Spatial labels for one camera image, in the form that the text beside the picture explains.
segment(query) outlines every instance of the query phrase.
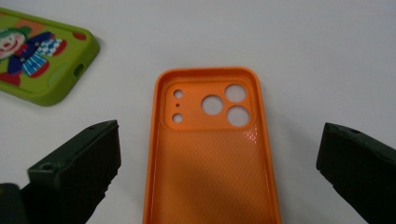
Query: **green phone case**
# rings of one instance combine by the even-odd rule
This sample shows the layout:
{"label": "green phone case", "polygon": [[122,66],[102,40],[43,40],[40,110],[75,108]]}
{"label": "green phone case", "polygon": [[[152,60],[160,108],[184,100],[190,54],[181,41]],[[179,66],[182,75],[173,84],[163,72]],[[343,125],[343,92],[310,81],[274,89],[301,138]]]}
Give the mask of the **green phone case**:
{"label": "green phone case", "polygon": [[85,29],[0,7],[0,90],[54,105],[99,53]]}

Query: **clown illustration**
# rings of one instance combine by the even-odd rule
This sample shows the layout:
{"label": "clown illustration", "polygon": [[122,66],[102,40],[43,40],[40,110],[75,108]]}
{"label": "clown illustration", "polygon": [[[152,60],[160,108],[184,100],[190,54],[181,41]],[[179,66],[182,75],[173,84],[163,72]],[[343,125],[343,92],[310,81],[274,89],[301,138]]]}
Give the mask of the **clown illustration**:
{"label": "clown illustration", "polygon": [[55,39],[54,34],[45,32],[28,37],[31,28],[7,28],[0,30],[0,63],[8,59],[7,71],[0,73],[0,80],[19,86],[20,75],[39,77],[49,68],[44,56],[60,54],[66,41]]}

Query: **phone case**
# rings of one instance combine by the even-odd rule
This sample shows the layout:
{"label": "phone case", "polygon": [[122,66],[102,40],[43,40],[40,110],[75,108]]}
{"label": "phone case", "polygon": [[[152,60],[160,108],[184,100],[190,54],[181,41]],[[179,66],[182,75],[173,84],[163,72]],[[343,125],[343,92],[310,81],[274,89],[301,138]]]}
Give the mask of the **phone case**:
{"label": "phone case", "polygon": [[[233,119],[242,112],[247,116]],[[144,224],[281,223],[260,82],[252,71],[165,72],[152,113]]]}
{"label": "phone case", "polygon": [[99,52],[81,28],[0,7],[0,90],[54,105],[73,88]]}

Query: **orange phone case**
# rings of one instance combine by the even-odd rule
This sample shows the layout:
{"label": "orange phone case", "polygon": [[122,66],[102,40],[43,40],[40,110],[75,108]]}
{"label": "orange phone case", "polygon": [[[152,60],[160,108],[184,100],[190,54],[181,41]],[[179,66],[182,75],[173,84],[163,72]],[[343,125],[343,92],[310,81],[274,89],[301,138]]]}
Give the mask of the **orange phone case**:
{"label": "orange phone case", "polygon": [[[235,85],[246,91],[244,99],[227,95]],[[203,109],[211,96],[222,102],[217,114]],[[230,122],[233,108],[248,113],[245,124]],[[252,71],[165,72],[152,113],[144,224],[281,223],[260,82]]]}

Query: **colorful printed design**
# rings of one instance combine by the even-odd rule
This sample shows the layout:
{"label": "colorful printed design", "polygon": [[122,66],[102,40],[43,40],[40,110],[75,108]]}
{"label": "colorful printed design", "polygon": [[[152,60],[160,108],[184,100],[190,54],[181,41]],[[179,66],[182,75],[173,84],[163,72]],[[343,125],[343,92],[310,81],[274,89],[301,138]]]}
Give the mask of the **colorful printed design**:
{"label": "colorful printed design", "polygon": [[0,63],[8,59],[7,72],[0,73],[0,80],[19,86],[21,73],[39,77],[50,66],[44,56],[56,56],[66,47],[65,40],[54,39],[50,32],[29,38],[30,32],[27,26],[0,30]]}

